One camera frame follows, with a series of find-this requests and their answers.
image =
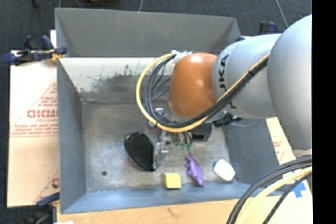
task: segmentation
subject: purple toy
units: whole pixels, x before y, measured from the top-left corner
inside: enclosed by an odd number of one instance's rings
[[[203,170],[198,162],[193,158],[191,152],[189,153],[185,166],[187,167],[188,175],[194,179],[200,187],[204,187],[204,182],[202,180]]]

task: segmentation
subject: black cable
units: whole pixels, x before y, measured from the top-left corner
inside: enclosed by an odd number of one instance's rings
[[[154,70],[153,70],[153,72],[150,76],[150,79],[147,82],[145,94],[147,94],[149,89],[152,89],[151,84],[153,83],[153,79],[159,73],[160,69],[163,68],[163,66],[165,64],[167,64],[171,59],[172,59],[172,57],[165,59],[164,61],[159,63],[154,68]],[[180,127],[185,127],[185,126],[191,125],[191,124],[203,119],[205,116],[207,116],[208,118],[211,118],[213,115],[215,115],[216,113],[221,111],[226,105],[228,105],[230,103],[230,101],[239,93],[239,91],[250,81],[250,79],[252,77],[254,77],[255,74],[257,74],[259,71],[261,71],[267,65],[267,62],[268,62],[268,58],[261,61],[253,69],[249,70],[247,76],[240,83],[238,83],[238,85],[236,85],[232,89],[232,91],[228,92],[225,95],[225,97],[220,98],[215,104],[213,104],[207,110],[203,111],[201,114],[199,114],[199,115],[197,115],[197,116],[195,116],[195,117],[193,117],[189,120],[186,120],[184,122],[172,122],[167,118],[165,118],[163,120],[162,117],[160,117],[160,116],[156,117],[156,114],[152,110],[151,96],[150,95],[149,95],[148,98],[145,98],[146,110],[147,110],[148,114],[151,117],[153,117],[158,123],[160,123],[161,125],[164,125],[164,126],[172,127],[172,128],[180,128]]]
[[[286,174],[288,172],[307,168],[312,165],[312,156],[306,156],[305,158],[299,158],[294,161],[290,161],[288,163],[284,163],[282,165],[279,165],[266,173],[264,176],[262,176],[259,180],[257,180],[253,185],[251,185],[245,193],[240,197],[236,205],[233,207],[230,216],[227,220],[227,224],[234,224],[244,203],[246,200],[254,193],[255,190],[257,190],[259,187],[263,186],[266,183],[269,183],[271,180],[278,178],[282,176],[283,174]]]
[[[288,189],[286,189],[286,191],[281,195],[281,197],[279,198],[279,200],[277,201],[277,203],[273,206],[271,212],[268,214],[268,216],[266,217],[266,219],[263,221],[262,224],[267,224],[272,216],[275,214],[275,212],[277,211],[277,209],[279,208],[279,206],[282,204],[282,202],[284,201],[284,199],[287,197],[287,195],[297,186],[299,185],[301,182],[303,182],[304,180],[306,180],[310,175],[312,174],[306,174],[305,176],[302,176],[301,178],[297,179],[290,187],[288,187]]]
[[[156,99],[160,98],[162,95],[164,95],[166,92],[168,92],[169,89],[165,89],[163,92],[160,92],[158,95],[152,98],[152,102],[154,102]]]

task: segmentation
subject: white object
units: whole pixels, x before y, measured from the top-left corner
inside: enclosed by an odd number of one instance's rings
[[[231,164],[223,159],[220,159],[215,163],[214,172],[225,181],[231,181],[236,174]]]

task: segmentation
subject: cardboard box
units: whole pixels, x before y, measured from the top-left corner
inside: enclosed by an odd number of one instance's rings
[[[7,206],[31,206],[59,190],[56,65],[11,66]]]

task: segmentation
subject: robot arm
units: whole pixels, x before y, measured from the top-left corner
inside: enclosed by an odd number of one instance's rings
[[[139,108],[155,126],[169,132],[188,131],[222,116],[223,111],[246,119],[277,116],[292,148],[309,149],[312,145],[311,24],[310,15],[282,34],[238,41],[217,57],[196,53],[179,60],[171,75],[169,95],[169,107],[177,122],[156,118],[148,111],[151,106],[147,104],[145,109],[140,100],[145,74],[155,64],[162,67],[162,62],[174,55],[160,57],[146,68],[138,81]],[[230,103],[220,106],[230,94]]]

